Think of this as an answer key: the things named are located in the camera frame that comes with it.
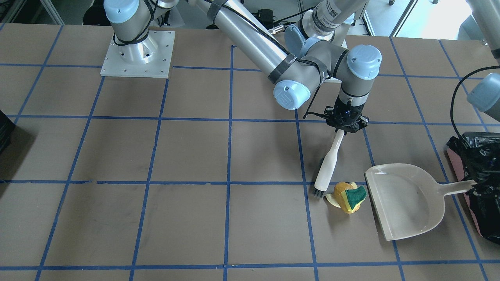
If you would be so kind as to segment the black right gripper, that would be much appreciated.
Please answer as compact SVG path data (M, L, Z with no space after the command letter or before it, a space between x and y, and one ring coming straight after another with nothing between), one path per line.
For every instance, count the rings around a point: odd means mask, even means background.
M323 117L327 125L336 131L343 130L345 134L356 133L368 126L369 118L362 115L364 105L353 106L352 101L344 103L337 98L334 106L325 107Z

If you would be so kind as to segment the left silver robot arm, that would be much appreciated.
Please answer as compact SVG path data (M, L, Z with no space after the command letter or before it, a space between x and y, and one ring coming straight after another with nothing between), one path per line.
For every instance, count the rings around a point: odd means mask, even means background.
M499 62L500 2L498 0L468 0L467 3L471 8L473 17L480 28L484 39L491 49L492 56L497 62ZM459 138L461 138L461 134L459 133L454 120L454 105L458 88L470 76L482 71L490 71L494 69L499 69L499 66L486 66L484 68L474 70L465 75L456 85L450 104L450 121ZM467 100L479 111L484 112L492 119L499 121L499 90L499 74L490 73L473 89L471 94L468 95Z

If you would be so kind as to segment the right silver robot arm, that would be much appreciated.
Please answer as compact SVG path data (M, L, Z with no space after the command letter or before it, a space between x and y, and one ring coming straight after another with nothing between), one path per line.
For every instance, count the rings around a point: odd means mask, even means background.
M370 45L351 50L341 46L336 32L362 9L365 0L323 0L284 31L286 46L239 0L191 0L274 84L277 103L297 110L329 78L341 81L334 106L317 117L344 133L368 125L364 104L380 71L382 54ZM114 29L101 75L167 78L173 53L173 32L149 30L177 0L105 0L107 19Z

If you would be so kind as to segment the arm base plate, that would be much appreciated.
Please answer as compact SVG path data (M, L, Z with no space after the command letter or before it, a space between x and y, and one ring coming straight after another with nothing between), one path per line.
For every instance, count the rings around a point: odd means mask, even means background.
M351 75L348 67L349 50L329 41L327 41L326 47L328 57L326 61L329 63L327 69L331 75L331 78L327 79L326 82L341 83L343 79Z
M112 38L102 64L102 76L168 78L175 42L174 31L150 30L137 44L118 46Z

